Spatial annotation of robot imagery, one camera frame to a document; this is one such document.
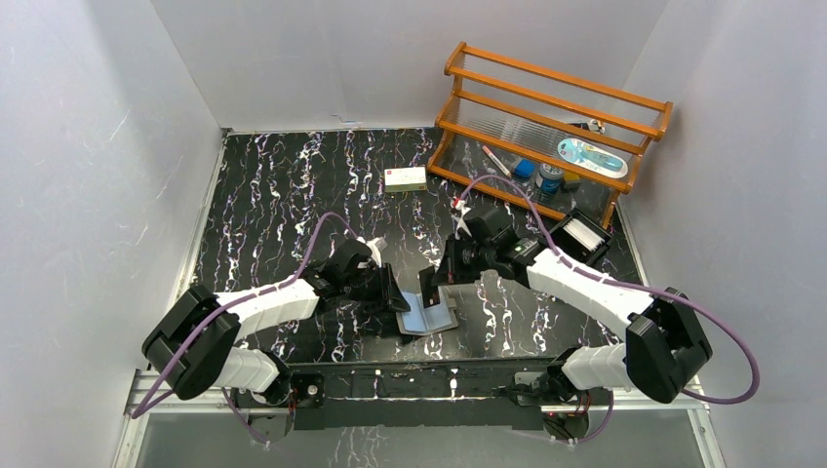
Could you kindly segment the grey card holder wallet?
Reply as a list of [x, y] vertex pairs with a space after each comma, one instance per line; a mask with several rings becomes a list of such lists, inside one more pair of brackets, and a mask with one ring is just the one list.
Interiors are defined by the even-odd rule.
[[458, 327], [455, 314], [456, 301], [449, 295], [447, 287], [438, 288], [439, 302], [426, 307], [420, 293], [402, 292], [410, 310], [397, 313], [399, 331], [404, 335], [427, 336]]

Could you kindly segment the dark credit card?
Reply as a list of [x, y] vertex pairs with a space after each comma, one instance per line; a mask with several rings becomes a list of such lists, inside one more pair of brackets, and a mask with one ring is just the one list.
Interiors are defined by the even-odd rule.
[[434, 284], [436, 268], [431, 265], [418, 272], [420, 293], [424, 308], [434, 307], [441, 303], [439, 287]]

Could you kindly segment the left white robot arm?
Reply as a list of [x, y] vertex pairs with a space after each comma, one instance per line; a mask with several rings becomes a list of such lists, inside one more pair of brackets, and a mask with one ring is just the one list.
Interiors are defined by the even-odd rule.
[[405, 313], [411, 307], [389, 263], [385, 242], [348, 239], [331, 255], [310, 261], [296, 279], [241, 292], [214, 293], [190, 287], [141, 346], [181, 400], [212, 387], [246, 390], [279, 406], [293, 392], [293, 373], [271, 352], [243, 349], [248, 336], [311, 318], [329, 302], [361, 303], [367, 311]]

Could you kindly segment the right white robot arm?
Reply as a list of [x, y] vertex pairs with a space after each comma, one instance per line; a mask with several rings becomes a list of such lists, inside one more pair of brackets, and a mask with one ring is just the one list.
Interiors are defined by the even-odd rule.
[[617, 287], [609, 275], [577, 261], [546, 241], [517, 235], [511, 217], [496, 208], [457, 202], [456, 228], [446, 242], [433, 286], [472, 284], [486, 271], [547, 293], [607, 326], [620, 343], [567, 349], [534, 380], [517, 381], [500, 394], [522, 404], [575, 403], [594, 388], [637, 389], [673, 402], [710, 360], [712, 349], [694, 312], [673, 289], [663, 296], [638, 286]]

